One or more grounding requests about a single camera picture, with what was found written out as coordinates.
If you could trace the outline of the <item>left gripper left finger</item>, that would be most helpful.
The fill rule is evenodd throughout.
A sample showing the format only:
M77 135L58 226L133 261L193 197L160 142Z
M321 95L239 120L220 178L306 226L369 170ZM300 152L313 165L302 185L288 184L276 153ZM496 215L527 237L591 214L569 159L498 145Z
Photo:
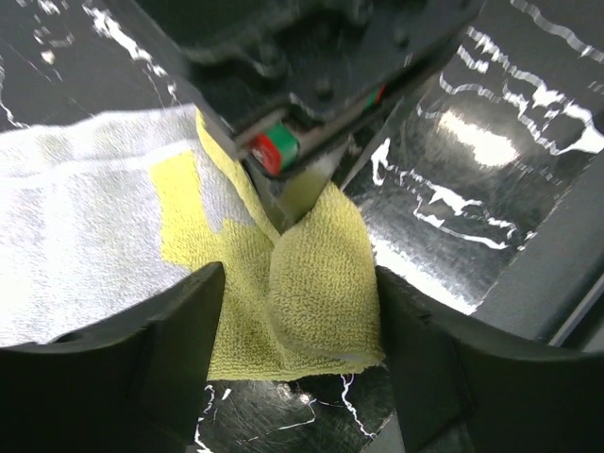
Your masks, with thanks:
M193 442L226 275L210 263L51 344L1 351L5 452L183 452Z

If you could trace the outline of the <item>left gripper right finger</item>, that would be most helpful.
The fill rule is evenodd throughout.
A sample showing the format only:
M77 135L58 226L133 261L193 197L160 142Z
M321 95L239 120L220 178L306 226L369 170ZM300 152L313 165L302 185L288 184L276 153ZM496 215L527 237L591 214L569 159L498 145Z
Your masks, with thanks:
M409 452L599 452L603 356L520 338L376 270Z

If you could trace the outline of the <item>grey yellow frog towel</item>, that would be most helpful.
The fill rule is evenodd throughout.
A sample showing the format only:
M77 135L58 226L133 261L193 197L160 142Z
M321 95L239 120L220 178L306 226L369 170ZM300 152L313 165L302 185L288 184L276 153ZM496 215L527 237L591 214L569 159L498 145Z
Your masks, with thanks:
M382 362L372 246L334 185L278 232L192 105L1 136L1 343L47 343L226 270L212 380L356 374Z

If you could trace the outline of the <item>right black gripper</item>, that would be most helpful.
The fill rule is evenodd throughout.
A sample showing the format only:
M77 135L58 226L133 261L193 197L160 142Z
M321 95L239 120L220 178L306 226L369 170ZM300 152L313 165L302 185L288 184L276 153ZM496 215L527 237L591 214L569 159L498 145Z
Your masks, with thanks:
M181 82L211 137L244 160L278 233L317 202L342 137L418 89L479 1L110 1L112 18Z

